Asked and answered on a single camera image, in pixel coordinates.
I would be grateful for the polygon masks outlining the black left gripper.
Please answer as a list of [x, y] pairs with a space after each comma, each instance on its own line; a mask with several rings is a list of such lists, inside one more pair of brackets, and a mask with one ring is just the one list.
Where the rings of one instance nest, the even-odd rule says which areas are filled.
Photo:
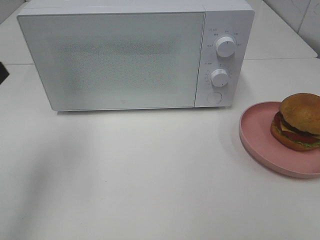
[[5, 65], [0, 62], [0, 84], [2, 84], [10, 75]]

